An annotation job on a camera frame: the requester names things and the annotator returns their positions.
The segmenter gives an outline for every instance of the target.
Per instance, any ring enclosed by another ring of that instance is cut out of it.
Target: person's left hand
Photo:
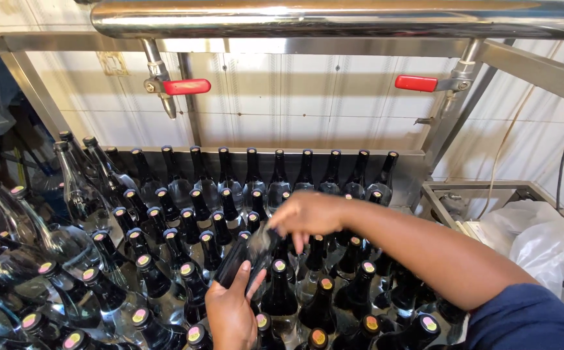
[[[252,296],[266,275],[261,270],[245,295],[250,278],[250,262],[245,260],[229,289],[213,281],[206,293],[206,313],[216,349],[249,350],[258,334],[256,318],[250,307]]]

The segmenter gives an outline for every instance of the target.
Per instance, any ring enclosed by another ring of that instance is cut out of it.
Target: stainless steel pipe
[[[114,38],[441,37],[564,40],[564,1],[214,0],[102,3]]]

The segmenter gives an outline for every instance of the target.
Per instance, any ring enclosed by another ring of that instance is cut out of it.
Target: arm
[[[537,283],[518,265],[468,236],[366,201],[301,192],[293,194],[269,224],[283,235],[293,232],[299,249],[308,234],[349,228],[466,310],[483,305],[509,285]]]

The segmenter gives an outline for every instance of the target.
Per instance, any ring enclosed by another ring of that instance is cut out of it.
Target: blue sleeve
[[[550,290],[512,285],[471,316],[470,350],[564,349],[564,304]]]

